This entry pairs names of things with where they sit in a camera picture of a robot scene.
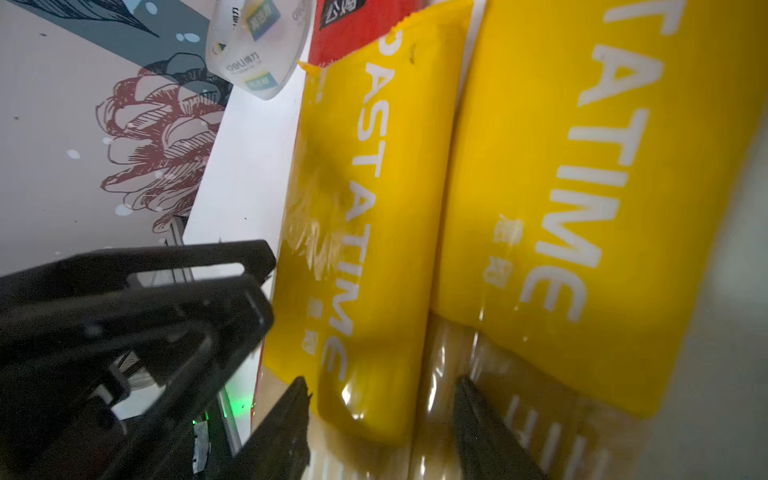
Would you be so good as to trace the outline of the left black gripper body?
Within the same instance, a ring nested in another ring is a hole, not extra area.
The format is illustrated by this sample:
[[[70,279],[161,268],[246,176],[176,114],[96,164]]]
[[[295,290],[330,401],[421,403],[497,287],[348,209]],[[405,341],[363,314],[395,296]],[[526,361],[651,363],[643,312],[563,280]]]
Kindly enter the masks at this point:
[[[1,368],[4,479],[217,479],[233,458],[211,376],[168,384],[139,415],[125,373],[102,359]]]

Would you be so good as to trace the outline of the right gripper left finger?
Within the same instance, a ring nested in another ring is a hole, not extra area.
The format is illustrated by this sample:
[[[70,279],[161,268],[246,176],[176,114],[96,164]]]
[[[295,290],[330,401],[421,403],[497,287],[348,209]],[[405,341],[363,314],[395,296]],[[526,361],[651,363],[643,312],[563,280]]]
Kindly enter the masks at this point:
[[[310,399],[305,379],[297,377],[222,471],[221,478],[301,479],[311,460]]]

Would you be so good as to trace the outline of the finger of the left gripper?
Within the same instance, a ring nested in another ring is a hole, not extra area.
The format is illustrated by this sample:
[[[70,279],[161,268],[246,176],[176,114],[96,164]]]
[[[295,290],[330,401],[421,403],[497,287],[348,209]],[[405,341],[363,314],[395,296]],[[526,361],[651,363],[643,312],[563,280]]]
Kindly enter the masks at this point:
[[[159,408],[202,408],[272,327],[263,240],[104,249],[1,279],[1,404],[71,408],[135,353]]]

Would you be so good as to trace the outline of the yellow pasta bag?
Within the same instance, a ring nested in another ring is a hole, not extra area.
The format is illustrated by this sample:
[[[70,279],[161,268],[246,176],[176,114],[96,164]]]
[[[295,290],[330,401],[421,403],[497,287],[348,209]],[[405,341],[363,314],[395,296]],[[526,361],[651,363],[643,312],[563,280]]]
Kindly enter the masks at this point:
[[[767,475],[767,5],[482,1],[411,478],[468,376],[550,479]]]
[[[404,479],[473,5],[305,64],[260,402],[310,394],[310,479]]]

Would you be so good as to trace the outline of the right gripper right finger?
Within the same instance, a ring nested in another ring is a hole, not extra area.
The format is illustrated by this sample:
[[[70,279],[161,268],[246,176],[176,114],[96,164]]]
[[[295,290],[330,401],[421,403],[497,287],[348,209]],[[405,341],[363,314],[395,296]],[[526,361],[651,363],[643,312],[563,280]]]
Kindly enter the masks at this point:
[[[547,479],[466,375],[455,384],[453,428],[464,479]]]

